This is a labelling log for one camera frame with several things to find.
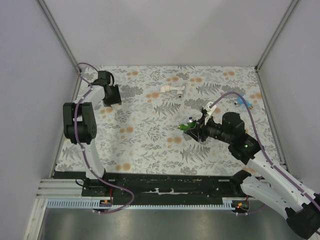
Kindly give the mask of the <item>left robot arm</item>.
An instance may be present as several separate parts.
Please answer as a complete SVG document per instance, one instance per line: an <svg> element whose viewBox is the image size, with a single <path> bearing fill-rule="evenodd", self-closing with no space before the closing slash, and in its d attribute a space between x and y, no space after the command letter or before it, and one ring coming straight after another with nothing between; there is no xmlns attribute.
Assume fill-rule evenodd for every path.
<svg viewBox="0 0 320 240"><path fill-rule="evenodd" d="M63 104L63 132L72 144L78 145L87 167L82 189L92 190L103 197L110 192L110 184L105 181L106 170L99 158L95 138L98 127L94 107L102 103L114 111L122 106L119 86L114 75L106 70L97 72L97 79L88 83L87 92L77 102Z"/></svg>

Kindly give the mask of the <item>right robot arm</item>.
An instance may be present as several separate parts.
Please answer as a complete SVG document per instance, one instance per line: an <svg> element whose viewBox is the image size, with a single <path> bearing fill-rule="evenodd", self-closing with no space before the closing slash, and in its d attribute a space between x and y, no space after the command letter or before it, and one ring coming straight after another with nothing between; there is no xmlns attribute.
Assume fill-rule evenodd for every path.
<svg viewBox="0 0 320 240"><path fill-rule="evenodd" d="M245 194L258 199L279 213L291 230L305 240L319 231L320 195L293 177L278 161L270 159L264 147L246 133L238 113L227 112L222 116L222 123L216 123L204 111L200 119L189 117L187 124L179 128L197 142L212 138L227 143L234 158L267 181L262 183L241 170L232 176L229 184L233 196Z"/></svg>

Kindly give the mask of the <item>green faucet chrome knob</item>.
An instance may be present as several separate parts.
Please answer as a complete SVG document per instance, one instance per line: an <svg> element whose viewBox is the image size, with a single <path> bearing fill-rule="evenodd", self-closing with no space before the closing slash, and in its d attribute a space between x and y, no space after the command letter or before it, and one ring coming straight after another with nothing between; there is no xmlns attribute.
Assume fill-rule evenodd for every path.
<svg viewBox="0 0 320 240"><path fill-rule="evenodd" d="M197 121L192 117L188 117L187 121L186 121L186 124L179 124L178 125L178 129L181 130L181 131L186 131L186 130L189 130L189 129L193 129L197 124Z"/></svg>

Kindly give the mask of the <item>white faucet with elbow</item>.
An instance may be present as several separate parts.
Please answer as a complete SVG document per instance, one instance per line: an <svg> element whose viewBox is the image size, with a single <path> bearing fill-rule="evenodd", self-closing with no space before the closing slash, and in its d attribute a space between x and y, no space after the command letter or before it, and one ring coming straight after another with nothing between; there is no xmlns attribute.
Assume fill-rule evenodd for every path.
<svg viewBox="0 0 320 240"><path fill-rule="evenodd" d="M178 98L182 98L184 95L185 89L186 89L185 85L182 85L182 86L164 85L160 88L160 93L165 94L169 92L176 92L176 96Z"/></svg>

